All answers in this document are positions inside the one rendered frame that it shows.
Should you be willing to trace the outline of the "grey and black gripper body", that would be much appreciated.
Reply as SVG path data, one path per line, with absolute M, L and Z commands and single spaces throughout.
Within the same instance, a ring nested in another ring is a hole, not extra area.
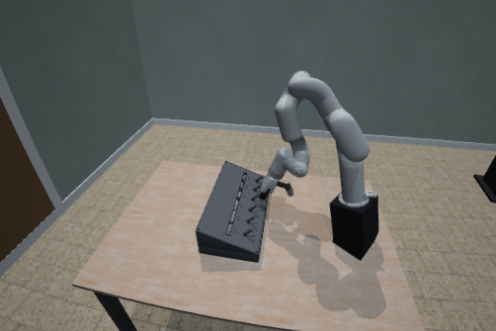
M 261 192 L 266 193 L 268 191 L 268 189 L 271 189 L 270 193 L 269 193 L 269 195 L 271 195 L 272 192 L 274 191 L 277 183 L 279 182 L 279 180 L 281 180 L 281 179 L 273 178 L 268 172 L 266 177 L 264 178 Z

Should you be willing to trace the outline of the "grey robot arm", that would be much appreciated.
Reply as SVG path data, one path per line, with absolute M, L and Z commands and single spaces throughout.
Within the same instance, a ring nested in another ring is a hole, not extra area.
M 307 173 L 310 157 L 296 112 L 302 99 L 314 105 L 336 141 L 342 189 L 339 202 L 345 207 L 365 206 L 370 198 L 376 197 L 365 187 L 363 160 L 369 155 L 369 144 L 355 119 L 341 107 L 329 86 L 311 78 L 305 71 L 295 72 L 275 106 L 282 139 L 289 142 L 292 151 L 280 148 L 269 174 L 281 179 L 287 170 L 298 178 Z

